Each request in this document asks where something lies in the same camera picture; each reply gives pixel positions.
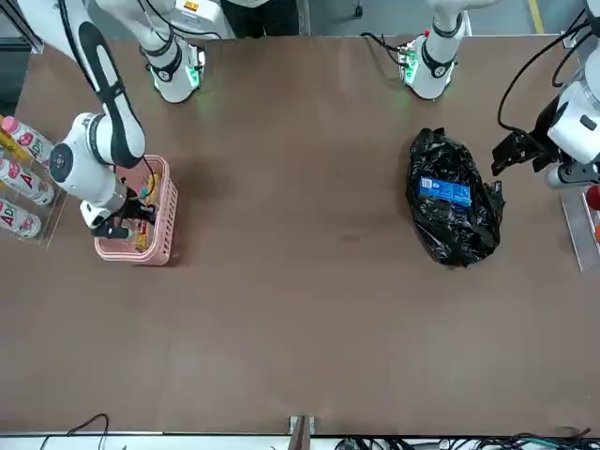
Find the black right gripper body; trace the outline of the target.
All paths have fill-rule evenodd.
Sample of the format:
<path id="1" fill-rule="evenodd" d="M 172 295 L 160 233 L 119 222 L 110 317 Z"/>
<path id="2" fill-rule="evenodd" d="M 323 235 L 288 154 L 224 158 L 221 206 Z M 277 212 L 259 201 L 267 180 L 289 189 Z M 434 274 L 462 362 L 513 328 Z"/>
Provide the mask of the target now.
<path id="1" fill-rule="evenodd" d="M 125 194 L 121 206 L 111 215 L 110 225 L 121 226 L 125 219 L 142 219 L 142 202 L 137 193 L 130 187 L 123 185 Z"/>

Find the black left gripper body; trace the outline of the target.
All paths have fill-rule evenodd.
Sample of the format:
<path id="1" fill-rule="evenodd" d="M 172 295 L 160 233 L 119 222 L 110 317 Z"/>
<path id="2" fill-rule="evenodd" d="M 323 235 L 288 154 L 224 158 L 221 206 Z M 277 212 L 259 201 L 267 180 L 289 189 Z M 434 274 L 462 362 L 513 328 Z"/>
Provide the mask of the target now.
<path id="1" fill-rule="evenodd" d="M 534 128 L 530 132 L 530 136 L 539 147 L 532 160 L 532 168 L 535 173 L 539 173 L 549 164 L 559 161 L 559 147 L 548 137 L 549 128 L 557 121 L 555 115 L 559 110 L 559 100 L 559 97 L 555 97 L 539 113 Z"/>

